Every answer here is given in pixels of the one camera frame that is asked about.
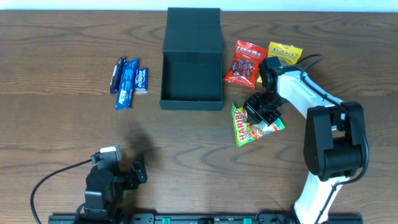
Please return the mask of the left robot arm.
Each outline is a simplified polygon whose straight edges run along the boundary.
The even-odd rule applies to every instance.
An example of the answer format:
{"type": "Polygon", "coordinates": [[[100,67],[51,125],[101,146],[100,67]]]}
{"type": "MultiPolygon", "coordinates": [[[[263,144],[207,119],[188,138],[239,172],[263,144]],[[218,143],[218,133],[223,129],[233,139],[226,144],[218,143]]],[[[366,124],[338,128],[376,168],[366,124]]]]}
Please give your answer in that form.
{"type": "Polygon", "coordinates": [[[80,223],[129,223],[129,215],[119,204],[124,192],[147,182],[144,156],[138,155],[128,170],[119,168],[115,152],[99,152],[91,157],[95,166],[86,177],[84,214],[80,223]]]}

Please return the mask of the green Haribo gummy bag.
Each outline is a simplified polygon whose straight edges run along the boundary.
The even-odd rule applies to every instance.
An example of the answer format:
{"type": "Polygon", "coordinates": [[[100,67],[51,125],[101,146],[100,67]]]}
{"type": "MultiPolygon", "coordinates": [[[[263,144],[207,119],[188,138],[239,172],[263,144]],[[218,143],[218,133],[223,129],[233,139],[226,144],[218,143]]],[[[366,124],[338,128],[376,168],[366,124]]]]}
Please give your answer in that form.
{"type": "Polygon", "coordinates": [[[231,114],[233,117],[236,145],[238,147],[285,128],[280,118],[270,125],[257,124],[243,107],[237,107],[234,103],[231,106],[231,114]]]}

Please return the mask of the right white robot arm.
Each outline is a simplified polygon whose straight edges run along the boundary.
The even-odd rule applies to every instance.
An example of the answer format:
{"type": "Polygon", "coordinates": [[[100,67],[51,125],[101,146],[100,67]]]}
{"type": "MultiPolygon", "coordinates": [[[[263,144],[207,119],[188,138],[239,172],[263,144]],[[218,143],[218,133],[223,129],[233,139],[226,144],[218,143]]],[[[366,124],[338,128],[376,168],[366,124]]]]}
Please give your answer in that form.
{"type": "Polygon", "coordinates": [[[256,93],[244,107],[264,128],[280,117],[279,108],[292,104],[305,118],[303,156],[308,177],[285,223],[328,223],[328,211],[343,185],[363,177],[369,145],[363,107],[328,94],[298,65],[259,69],[264,94],[256,93]]]}

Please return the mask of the red Hacks candy bag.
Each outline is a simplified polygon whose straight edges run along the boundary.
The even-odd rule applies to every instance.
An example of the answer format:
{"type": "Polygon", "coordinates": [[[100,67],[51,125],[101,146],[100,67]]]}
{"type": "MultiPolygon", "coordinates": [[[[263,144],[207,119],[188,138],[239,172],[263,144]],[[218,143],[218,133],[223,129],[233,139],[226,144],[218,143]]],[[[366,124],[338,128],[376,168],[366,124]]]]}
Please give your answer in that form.
{"type": "Polygon", "coordinates": [[[267,54],[268,50],[264,47],[238,40],[233,62],[223,80],[255,89],[259,64],[267,54]]]}

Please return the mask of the blue Oreo cookie pack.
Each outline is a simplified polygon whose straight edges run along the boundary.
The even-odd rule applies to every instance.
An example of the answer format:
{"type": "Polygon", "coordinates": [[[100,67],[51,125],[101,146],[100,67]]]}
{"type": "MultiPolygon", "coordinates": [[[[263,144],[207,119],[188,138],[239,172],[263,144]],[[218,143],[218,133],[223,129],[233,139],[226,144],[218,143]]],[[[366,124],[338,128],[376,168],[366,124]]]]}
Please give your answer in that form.
{"type": "Polygon", "coordinates": [[[123,73],[119,85],[116,110],[129,109],[131,107],[132,92],[134,89],[134,76],[139,64],[139,58],[126,61],[123,66],[123,73]]]}

